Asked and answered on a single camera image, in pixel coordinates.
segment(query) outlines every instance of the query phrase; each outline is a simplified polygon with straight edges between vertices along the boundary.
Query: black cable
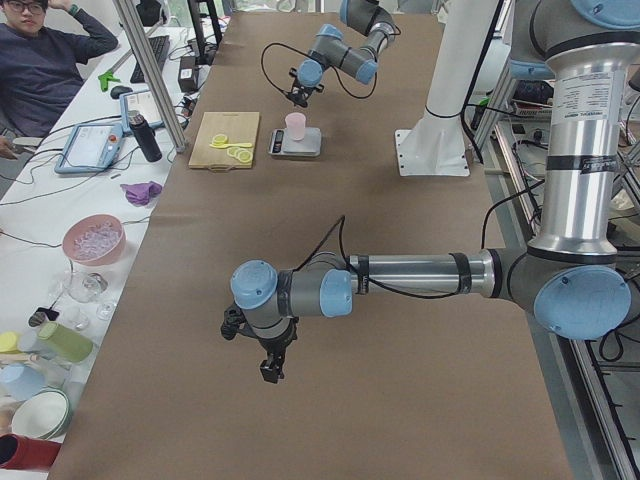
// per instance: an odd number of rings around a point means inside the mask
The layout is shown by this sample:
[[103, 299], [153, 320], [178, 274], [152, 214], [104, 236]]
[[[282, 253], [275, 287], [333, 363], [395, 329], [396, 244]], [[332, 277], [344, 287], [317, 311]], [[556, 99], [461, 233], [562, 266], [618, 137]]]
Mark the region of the black cable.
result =
[[531, 190], [531, 184], [529, 183], [529, 178], [524, 168], [522, 158], [520, 158], [520, 155], [518, 154], [518, 148], [517, 148], [518, 145], [534, 145], [538, 148], [542, 148], [543, 150], [547, 150], [547, 148], [543, 145], [539, 145], [535, 142], [532, 142], [531, 140], [518, 140], [511, 145], [511, 153], [513, 153], [513, 156], [516, 159], [516, 165], [518, 167], [518, 170], [520, 171], [520, 176], [524, 180], [525, 190], [528, 193], [529, 201], [531, 202], [531, 205], [533, 205], [533, 211], [537, 212], [540, 210], [540, 205], [538, 205], [538, 201], [536, 200], [535, 194]]
[[[338, 220], [338, 222], [340, 223], [340, 230], [338, 231], [338, 243], [340, 245], [340, 255], [342, 256], [342, 259], [343, 259], [345, 265], [347, 266], [347, 268], [350, 271], [354, 272], [359, 277], [361, 277], [362, 274], [358, 271], [358, 269], [356, 267], [354, 267], [351, 264], [351, 262], [349, 261], [349, 258], [347, 257], [347, 255], [345, 253], [344, 242], [343, 242], [343, 230], [344, 230], [345, 220], [346, 220], [346, 217], [344, 215], [342, 215], [342, 217], [340, 217], [340, 220]], [[386, 284], [384, 284], [382, 282], [374, 280], [371, 277], [369, 277], [368, 280], [369, 280], [369, 283], [372, 283], [372, 284], [382, 288], [383, 290], [387, 290], [387, 291], [392, 292], [392, 293], [397, 293], [398, 295], [402, 295], [402, 296], [405, 296], [405, 297], [418, 298], [418, 299], [421, 299], [421, 300], [437, 300], [437, 299], [441, 299], [441, 298], [453, 297], [454, 295], [458, 294], [458, 292], [450, 292], [450, 293], [443, 293], [441, 295], [420, 295], [420, 294], [417, 294], [417, 293], [406, 292], [404, 290], [399, 290], [397, 288], [390, 287], [390, 286], [388, 286], [388, 285], [386, 285]]]
[[340, 73], [338, 72], [338, 69], [336, 67], [334, 67], [333, 65], [331, 66], [331, 68], [335, 72], [336, 77], [338, 78], [338, 83], [342, 87], [342, 90], [344, 90], [345, 93], [347, 95], [349, 95], [350, 97], [355, 98], [356, 100], [364, 100], [366, 98], [369, 98], [371, 95], [373, 95], [373, 92], [375, 92], [376, 85], [378, 84], [378, 74], [377, 73], [373, 77], [373, 85], [371, 86], [371, 90], [369, 91], [369, 93], [367, 93], [366, 95], [359, 96], [359, 95], [355, 95], [354, 93], [351, 93], [347, 89], [347, 87], [344, 85], [344, 83], [342, 83], [342, 78], [340, 77]]
[[284, 89], [282, 89], [282, 88], [278, 87], [275, 83], [273, 83], [273, 81], [271, 80], [271, 78], [270, 78], [270, 77], [269, 77], [269, 75], [267, 74], [267, 70], [265, 69], [265, 66], [264, 66], [264, 56], [265, 56], [265, 54], [267, 53], [267, 51], [268, 51], [270, 48], [273, 48], [273, 47], [276, 47], [276, 46], [277, 46], [277, 47], [283, 47], [283, 48], [286, 48], [286, 49], [291, 50], [291, 51], [293, 51], [293, 52], [296, 52], [296, 53], [298, 53], [298, 54], [300, 54], [300, 55], [303, 55], [303, 56], [305, 56], [305, 57], [307, 57], [307, 58], [311, 58], [311, 57], [309, 57], [309, 55], [307, 55], [306, 53], [301, 52], [300, 50], [297, 50], [297, 49], [295, 49], [295, 48], [293, 48], [293, 47], [290, 47], [289, 45], [286, 45], [286, 44], [284, 44], [284, 43], [280, 43], [280, 42], [273, 42], [273, 43], [270, 43], [270, 44], [268, 44], [266, 47], [264, 47], [264, 48], [262, 49], [262, 54], [260, 55], [260, 68], [262, 69], [262, 74], [264, 75], [264, 78], [266, 78], [267, 82], [269, 82], [269, 84], [270, 84], [273, 88], [275, 88], [275, 89], [276, 89], [277, 91], [279, 91], [281, 94], [286, 95], [286, 94], [287, 94], [286, 90], [284, 90]]
[[176, 52], [179, 52], [180, 50], [185, 50], [186, 52], [188, 52], [190, 50], [189, 45], [184, 45], [182, 47], [176, 47], [173, 50], [171, 50], [169, 52], [169, 54], [167, 55], [167, 59], [171, 60], [172, 62], [181, 59], [182, 57], [186, 56], [186, 55], [180, 55], [179, 57], [174, 57], [173, 54]]
[[[309, 254], [307, 256], [307, 258], [300, 265], [298, 265], [298, 267], [294, 268], [293, 271], [294, 272], [298, 272], [302, 268], [304, 268], [306, 265], [308, 265], [309, 262], [311, 260], [313, 260], [313, 257], [316, 255], [316, 253], [318, 253], [320, 251], [322, 246], [329, 239], [331, 234], [335, 231], [336, 227], [339, 227], [339, 230], [338, 230], [338, 242], [339, 242], [339, 245], [340, 245], [340, 255], [342, 256], [342, 259], [343, 259], [345, 265], [347, 266], [347, 269], [349, 271], [351, 271], [351, 272], [354, 272], [356, 275], [361, 276], [361, 274], [358, 271], [358, 269], [351, 264], [351, 262], [349, 261], [349, 258], [347, 257], [347, 255], [345, 253], [344, 241], [343, 241], [343, 231], [344, 231], [344, 224], [345, 224], [346, 219], [347, 219], [347, 217], [345, 215], [341, 215], [340, 218], [338, 218], [338, 220], [327, 231], [327, 233], [324, 235], [324, 237], [318, 243], [318, 245], [316, 245], [316, 247], [313, 249], [311, 254]], [[435, 300], [435, 299], [440, 299], [440, 298], [452, 297], [452, 296], [458, 294], [458, 292], [450, 292], [450, 293], [444, 293], [442, 295], [419, 295], [417, 293], [406, 292], [404, 290], [399, 290], [399, 289], [390, 287], [390, 286], [388, 286], [388, 285], [386, 285], [386, 284], [384, 284], [382, 282], [374, 280], [373, 278], [369, 278], [369, 282], [374, 284], [374, 285], [377, 285], [378, 287], [380, 287], [380, 288], [382, 288], [384, 290], [387, 290], [389, 292], [397, 293], [398, 295], [403, 295], [403, 296], [406, 296], [406, 297], [419, 298], [419, 299], [422, 299], [422, 300]]]
[[[31, 158], [29, 158], [29, 160], [27, 160], [27, 162], [24, 164], [24, 167], [22, 167], [23, 169], [34, 159], [34, 157], [36, 157], [37, 155], [41, 155], [43, 153], [50, 153], [50, 152], [56, 152], [56, 153], [60, 153], [62, 151], [61, 148], [50, 148], [48, 150], [42, 150], [40, 152], [36, 152], [34, 153]], [[30, 182], [23, 182], [22, 180], [18, 180], [18, 177], [16, 178], [11, 178], [11, 177], [5, 177], [4, 175], [0, 175], [0, 178], [3, 178], [5, 180], [8, 180], [10, 182], [16, 182], [19, 183], [21, 185], [33, 185], [36, 182], [36, 179], [33, 176], [33, 171], [36, 170], [37, 168], [41, 168], [44, 167], [45, 165], [47, 165], [53, 158], [55, 158], [57, 155], [51, 155], [51, 157], [49, 157], [47, 160], [45, 160], [44, 162], [42, 162], [39, 165], [36, 165], [35, 167], [32, 167], [29, 170], [29, 176], [31, 177], [31, 181]]]
[[611, 217], [611, 218], [609, 219], [609, 221], [611, 221], [611, 220], [620, 220], [621, 218], [637, 217], [637, 216], [638, 216], [638, 214], [637, 214], [637, 213], [632, 213], [631, 215], [621, 215], [621, 216], [619, 216], [619, 217]]
[[136, 223], [149, 223], [149, 219], [151, 218], [151, 215], [148, 215], [144, 218], [141, 218], [140, 220], [129, 220], [128, 222], [122, 222], [122, 225], [134, 225]]
[[[392, 35], [394, 35], [394, 36], [398, 36], [398, 35], [400, 35], [401, 33], [402, 33], [402, 31], [398, 28], [398, 33], [393, 33]], [[261, 68], [261, 70], [262, 70], [262, 74], [264, 75], [264, 77], [265, 77], [265, 79], [267, 80], [267, 82], [269, 82], [269, 84], [270, 84], [273, 88], [275, 88], [275, 89], [276, 89], [278, 92], [280, 92], [282, 95], [285, 95], [285, 96], [286, 96], [286, 95], [287, 95], [287, 91], [286, 91], [285, 89], [283, 89], [283, 88], [278, 87], [278, 86], [277, 86], [277, 85], [276, 85], [276, 84], [271, 80], [271, 78], [270, 78], [270, 77], [269, 77], [269, 75], [267, 74], [267, 70], [266, 70], [265, 65], [264, 65], [264, 56], [265, 56], [265, 54], [267, 53], [267, 51], [268, 51], [270, 48], [273, 48], [273, 47], [282, 47], [282, 48], [286, 48], [287, 50], [290, 50], [290, 51], [292, 51], [292, 52], [295, 52], [295, 53], [297, 53], [298, 55], [302, 55], [303, 57], [309, 58], [309, 59], [311, 59], [311, 60], [313, 60], [313, 57], [311, 57], [310, 55], [308, 55], [307, 53], [305, 53], [305, 52], [303, 52], [303, 51], [301, 51], [301, 50], [298, 50], [297, 48], [294, 48], [294, 47], [292, 47], [292, 46], [290, 46], [290, 45], [287, 45], [287, 44], [285, 44], [285, 43], [281, 43], [281, 42], [272, 42], [272, 43], [268, 44], [266, 47], [264, 47], [264, 48], [262, 49], [262, 54], [260, 55], [260, 68]], [[375, 76], [374, 76], [373, 86], [371, 87], [371, 91], [369, 91], [369, 93], [367, 93], [366, 95], [362, 95], [362, 96], [360, 96], [360, 95], [356, 95], [356, 94], [352, 93], [352, 92], [351, 92], [351, 91], [350, 91], [350, 90], [345, 86], [344, 82], [342, 81], [342, 77], [340, 76], [340, 73], [339, 73], [339, 71], [338, 71], [338, 69], [337, 69], [336, 67], [334, 67], [333, 65], [330, 65], [330, 68], [335, 72], [336, 77], [337, 77], [337, 79], [338, 79], [338, 83], [340, 84], [340, 87], [342, 87], [342, 90], [344, 90], [344, 92], [345, 92], [347, 95], [349, 95], [350, 97], [355, 98], [355, 99], [357, 99], [357, 100], [364, 100], [364, 99], [366, 99], [366, 98], [371, 97], [371, 95], [373, 95], [373, 93], [375, 92], [376, 85], [377, 85], [377, 82], [378, 82], [378, 74], [377, 74], [377, 73], [376, 73], [376, 74], [375, 74]]]
[[16, 237], [15, 235], [11, 235], [11, 234], [3, 231], [2, 229], [0, 229], [0, 237], [2, 237], [3, 235], [5, 237], [9, 237], [9, 238], [13, 238], [14, 240], [18, 240], [19, 242], [24, 242], [24, 243], [28, 243], [30, 245], [35, 245], [36, 247], [58, 248], [58, 247], [62, 246], [61, 243], [59, 243], [58, 245], [51, 245], [50, 243], [33, 242], [31, 240], [25, 240], [24, 238]]
[[111, 120], [111, 119], [115, 119], [115, 118], [122, 118], [122, 115], [109, 115], [108, 117], [93, 118], [91, 120], [85, 120], [83, 122], [74, 123], [72, 125], [67, 125], [65, 127], [56, 128], [55, 130], [52, 130], [49, 133], [47, 133], [47, 136], [42, 139], [42, 141], [38, 144], [38, 147], [40, 145], [42, 145], [44, 143], [44, 141], [47, 138], [49, 138], [51, 135], [53, 135], [54, 133], [61, 132], [62, 130], [66, 130], [67, 128], [73, 128], [76, 125], [82, 125], [84, 123], [94, 123], [94, 122], [99, 122], [100, 120]]
[[[469, 100], [471, 99], [471, 95], [473, 95], [473, 89], [476, 85], [476, 82], [478, 80], [478, 75], [480, 75], [480, 69], [482, 68], [482, 64], [484, 63], [484, 59], [487, 56], [487, 52], [489, 51], [489, 47], [491, 46], [491, 42], [493, 41], [493, 36], [494, 33], [496, 31], [496, 25], [498, 24], [498, 20], [500, 19], [500, 12], [502, 11], [502, 6], [504, 5], [504, 0], [499, 0], [498, 4], [496, 5], [496, 9], [493, 12], [493, 18], [491, 19], [491, 25], [489, 26], [489, 30], [487, 31], [487, 34], [484, 37], [484, 43], [482, 44], [482, 50], [480, 51], [480, 57], [478, 58], [478, 61], [476, 62], [476, 68], [475, 71], [473, 72], [473, 76], [471, 77], [471, 82], [469, 83], [469, 88], [467, 90], [467, 95], [464, 98], [464, 102], [463, 105], [466, 105], [469, 103]], [[467, 125], [467, 119], [464, 117], [464, 111], [465, 111], [464, 107], [462, 109], [462, 111], [460, 112], [460, 121], [462, 123], [462, 130], [464, 130], [465, 135], [467, 135], [467, 137], [469, 138], [469, 140], [471, 141], [471, 146], [473, 147], [473, 150], [476, 152], [476, 156], [478, 157], [478, 161], [484, 165], [484, 157], [482, 156], [482, 152], [480, 151], [480, 148], [478, 147], [478, 144], [476, 143], [474, 136], [475, 134], [473, 133], [473, 131], [471, 130], [471, 128], [469, 127], [469, 125]]]
[[529, 117], [526, 117], [525, 115], [518, 115], [517, 113], [507, 112], [506, 110], [500, 110], [499, 108], [493, 108], [487, 105], [479, 105], [477, 103], [467, 103], [465, 104], [465, 108], [466, 107], [480, 107], [480, 108], [484, 108], [485, 110], [489, 110], [491, 112], [502, 113], [503, 115], [509, 115], [510, 117], [514, 117], [514, 118], [529, 118]]
[[[544, 180], [540, 180], [539, 182], [534, 183], [533, 185], [531, 185], [530, 189], [533, 190], [534, 188], [538, 188], [540, 185], [542, 185], [544, 183]], [[493, 212], [496, 208], [498, 208], [500, 205], [502, 205], [503, 203], [507, 203], [511, 200], [513, 200], [514, 198], [519, 197], [520, 195], [524, 195], [525, 193], [527, 193], [527, 190], [521, 190], [517, 193], [514, 193], [513, 195], [509, 195], [506, 198], [503, 198], [502, 200], [494, 203], [491, 208], [489, 208], [489, 210], [487, 210], [487, 214], [484, 216], [484, 221], [482, 222], [482, 241], [480, 243], [480, 248], [484, 248], [484, 244], [485, 244], [485, 239], [487, 236], [487, 224], [489, 223], [489, 216], [491, 215], [491, 212]]]
[[324, 235], [324, 237], [322, 237], [322, 240], [320, 240], [320, 242], [318, 243], [318, 245], [316, 245], [316, 247], [313, 249], [313, 251], [309, 254], [309, 256], [307, 256], [307, 258], [304, 259], [304, 261], [298, 265], [296, 268], [293, 269], [294, 272], [299, 272], [300, 270], [302, 270], [315, 256], [316, 253], [318, 253], [318, 251], [320, 251], [320, 249], [322, 248], [322, 246], [325, 244], [325, 242], [329, 239], [329, 237], [331, 236], [331, 234], [333, 233], [333, 231], [336, 229], [336, 227], [338, 225], [340, 225], [340, 223], [344, 223], [346, 217], [344, 215], [342, 215], [337, 221], [336, 223], [334, 223], [331, 228], [327, 231], [327, 233]]
[[624, 136], [627, 140], [627, 145], [631, 145], [631, 140], [629, 140], [629, 122], [631, 121], [631, 114], [633, 113], [633, 109], [636, 108], [636, 105], [638, 105], [639, 101], [640, 95], [638, 95], [638, 98], [636, 98], [635, 102], [633, 102], [633, 105], [631, 105], [629, 113], [627, 114], [627, 121], [624, 123]]
[[475, 136], [474, 133], [471, 131], [471, 128], [469, 127], [469, 125], [467, 125], [467, 119], [464, 118], [464, 110], [462, 110], [462, 112], [460, 112], [460, 123], [462, 125], [462, 130], [464, 131], [465, 135], [467, 136], [467, 138], [471, 142], [471, 146], [473, 147], [473, 151], [476, 152], [476, 156], [478, 157], [478, 161], [482, 165], [484, 165], [484, 157], [482, 156], [482, 152], [480, 151], [480, 147], [478, 147], [478, 144], [476, 143], [475, 139], [473, 138]]
[[[626, 276], [628, 274], [628, 272], [625, 272], [624, 270], [621, 270], [619, 268], [616, 268], [616, 271], [618, 273], [620, 273], [623, 276]], [[634, 287], [636, 288], [636, 291], [638, 293], [640, 293], [640, 284], [638, 284], [638, 282], [635, 280], [634, 277], [629, 278], [626, 280], [626, 283], [632, 283], [634, 285]], [[622, 356], [624, 355], [624, 344], [622, 342], [622, 339], [624, 338], [625, 340], [628, 340], [630, 342], [634, 342], [634, 343], [640, 343], [640, 340], [630, 337], [629, 335], [626, 335], [622, 332], [620, 332], [621, 329], [628, 327], [629, 325], [632, 325], [634, 323], [636, 323], [638, 320], [640, 320], [640, 313], [634, 315], [633, 317], [631, 317], [629, 320], [622, 322], [620, 325], [618, 325], [616, 328], [611, 329], [610, 331], [608, 331], [607, 333], [605, 333], [602, 338], [600, 339], [600, 343], [598, 344], [598, 354], [600, 355], [600, 357], [602, 357], [603, 360], [607, 361], [607, 362], [617, 362], [618, 360], [620, 360], [622, 358]], [[607, 340], [609, 339], [609, 337], [613, 335], [613, 338], [616, 342], [616, 353], [615, 355], [613, 355], [612, 357], [607, 357], [604, 353], [605, 350], [605, 346], [607, 343]]]
[[[109, 167], [107, 167], [106, 169], [101, 170], [101, 171], [99, 171], [99, 172], [95, 172], [94, 174], [92, 174], [92, 175], [90, 175], [89, 177], [87, 177], [87, 178], [85, 178], [84, 180], [82, 180], [80, 183], [76, 183], [75, 185], [72, 185], [72, 186], [67, 187], [67, 188], [63, 188], [63, 189], [61, 189], [61, 190], [56, 190], [56, 191], [53, 191], [53, 192], [43, 193], [43, 194], [40, 194], [40, 195], [36, 195], [36, 196], [34, 196], [34, 197], [25, 198], [25, 199], [23, 199], [23, 200], [16, 200], [15, 202], [4, 202], [4, 203], [0, 203], [0, 207], [5, 207], [5, 206], [7, 206], [7, 205], [18, 205], [18, 204], [20, 204], [20, 203], [25, 203], [25, 202], [28, 202], [28, 201], [30, 201], [30, 200], [35, 200], [35, 199], [37, 199], [37, 198], [48, 197], [48, 196], [55, 195], [55, 194], [58, 194], [58, 193], [66, 192], [66, 191], [68, 191], [68, 190], [72, 190], [72, 189], [74, 189], [74, 188], [76, 188], [76, 187], [79, 187], [80, 185], [83, 185], [83, 184], [87, 183], [87, 182], [88, 182], [89, 180], [91, 180], [92, 178], [94, 178], [94, 177], [96, 177], [96, 176], [98, 176], [98, 175], [100, 175], [101, 173], [104, 173], [104, 172], [108, 172], [108, 171], [111, 171], [111, 170], [120, 170], [120, 171], [124, 171], [124, 170], [128, 169], [128, 168], [131, 166], [131, 157], [133, 156], [133, 153], [134, 153], [136, 150], [138, 150], [139, 148], [140, 148], [140, 147], [135, 147], [135, 148], [134, 148], [133, 150], [131, 150], [129, 153], [127, 153], [126, 155], [124, 155], [120, 160], [118, 160], [117, 162], [114, 162], [113, 164], [111, 164], [111, 166], [109, 166]], [[126, 166], [126, 167], [124, 167], [124, 168], [115, 168], [115, 167], [114, 167], [114, 165], [118, 165], [118, 164], [119, 164], [120, 162], [122, 162], [126, 157], [129, 157], [129, 161], [128, 161], [128, 164], [127, 164], [127, 166]]]

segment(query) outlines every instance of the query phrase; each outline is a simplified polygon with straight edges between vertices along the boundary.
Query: clear plastic cup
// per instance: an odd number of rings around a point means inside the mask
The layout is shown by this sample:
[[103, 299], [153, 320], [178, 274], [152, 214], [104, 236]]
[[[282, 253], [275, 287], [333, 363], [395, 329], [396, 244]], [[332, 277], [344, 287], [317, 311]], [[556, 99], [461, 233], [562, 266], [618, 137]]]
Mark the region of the clear plastic cup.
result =
[[304, 138], [307, 128], [307, 117], [304, 116], [304, 113], [290, 113], [284, 117], [284, 122], [291, 140], [300, 141]]

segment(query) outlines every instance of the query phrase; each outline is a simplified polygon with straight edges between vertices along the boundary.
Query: man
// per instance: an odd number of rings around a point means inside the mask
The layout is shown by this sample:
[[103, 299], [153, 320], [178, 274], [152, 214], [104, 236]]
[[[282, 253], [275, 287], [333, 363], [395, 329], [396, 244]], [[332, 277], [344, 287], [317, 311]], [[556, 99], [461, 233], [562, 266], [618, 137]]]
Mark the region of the man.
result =
[[[72, 0], [0, 0], [0, 105], [16, 134], [44, 137], [67, 108], [82, 77], [76, 63], [103, 55], [116, 37]], [[75, 35], [44, 26], [48, 7], [65, 10], [89, 34]], [[15, 158], [0, 137], [0, 156]]]

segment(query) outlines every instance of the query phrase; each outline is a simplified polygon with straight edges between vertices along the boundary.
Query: white bowl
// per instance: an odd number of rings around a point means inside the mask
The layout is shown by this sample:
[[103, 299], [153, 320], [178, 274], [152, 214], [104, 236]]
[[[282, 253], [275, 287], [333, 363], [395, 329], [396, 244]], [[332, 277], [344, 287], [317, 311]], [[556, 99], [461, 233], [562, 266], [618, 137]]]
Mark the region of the white bowl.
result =
[[59, 390], [45, 390], [24, 402], [13, 415], [11, 431], [31, 438], [49, 438], [69, 416], [69, 400]]

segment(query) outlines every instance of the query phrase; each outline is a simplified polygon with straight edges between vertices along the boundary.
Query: tablet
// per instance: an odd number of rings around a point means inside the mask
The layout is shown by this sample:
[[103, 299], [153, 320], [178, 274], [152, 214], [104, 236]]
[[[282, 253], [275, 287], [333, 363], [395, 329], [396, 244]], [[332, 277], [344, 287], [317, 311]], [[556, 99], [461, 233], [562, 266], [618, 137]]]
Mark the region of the tablet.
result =
[[141, 114], [154, 130], [163, 125], [156, 101], [149, 90], [123, 93], [120, 95], [122, 130], [125, 135], [131, 133], [131, 128], [129, 128], [129, 112], [133, 111]]
[[105, 170], [118, 158], [124, 132], [119, 124], [83, 123], [71, 135], [54, 167], [56, 173], [87, 173]]

